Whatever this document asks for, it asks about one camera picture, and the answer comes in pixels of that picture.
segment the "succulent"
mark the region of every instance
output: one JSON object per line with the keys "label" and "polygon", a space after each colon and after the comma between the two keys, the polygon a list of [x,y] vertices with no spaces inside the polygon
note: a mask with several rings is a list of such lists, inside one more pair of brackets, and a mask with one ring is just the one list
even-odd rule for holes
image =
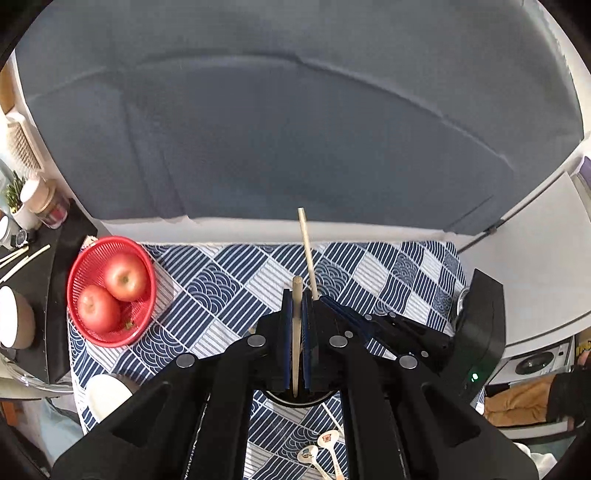
{"label": "succulent", "polygon": [[25,179],[19,177],[15,171],[13,171],[12,174],[14,175],[14,180],[6,188],[4,195],[6,197],[6,201],[8,202],[8,206],[10,207],[10,212],[16,213],[18,209],[22,207],[21,190],[22,186],[25,184]]}

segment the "white cup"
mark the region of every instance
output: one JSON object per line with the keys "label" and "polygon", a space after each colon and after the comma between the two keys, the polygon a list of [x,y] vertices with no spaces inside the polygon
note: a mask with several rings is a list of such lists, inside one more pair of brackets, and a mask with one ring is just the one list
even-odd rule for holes
{"label": "white cup", "polygon": [[86,402],[96,421],[101,422],[138,390],[129,378],[115,374],[99,374],[86,384]]}
{"label": "white cup", "polygon": [[0,343],[28,348],[35,338],[35,316],[27,299],[10,287],[0,288]]}

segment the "wristwatch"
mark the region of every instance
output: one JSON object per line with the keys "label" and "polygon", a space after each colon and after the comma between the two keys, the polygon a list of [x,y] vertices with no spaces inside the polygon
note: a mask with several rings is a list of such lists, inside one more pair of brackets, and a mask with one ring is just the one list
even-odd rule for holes
{"label": "wristwatch", "polygon": [[35,230],[26,231],[26,230],[19,230],[16,235],[13,235],[11,238],[11,243],[14,240],[14,246],[17,248],[24,247],[32,243],[35,240]]}

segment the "white appliance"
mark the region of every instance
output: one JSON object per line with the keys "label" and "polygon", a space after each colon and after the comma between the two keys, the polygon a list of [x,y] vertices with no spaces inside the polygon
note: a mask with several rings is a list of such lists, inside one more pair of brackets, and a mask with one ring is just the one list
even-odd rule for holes
{"label": "white appliance", "polygon": [[574,364],[574,339],[555,343],[545,349],[513,357],[496,373],[491,385],[530,380],[549,373],[568,371]]}

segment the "orange cloth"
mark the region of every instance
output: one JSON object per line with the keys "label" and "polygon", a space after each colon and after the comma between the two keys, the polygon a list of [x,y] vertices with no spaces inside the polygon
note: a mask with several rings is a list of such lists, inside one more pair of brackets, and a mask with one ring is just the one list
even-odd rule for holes
{"label": "orange cloth", "polygon": [[546,421],[548,396],[555,375],[546,375],[485,398],[484,416],[496,427]]}

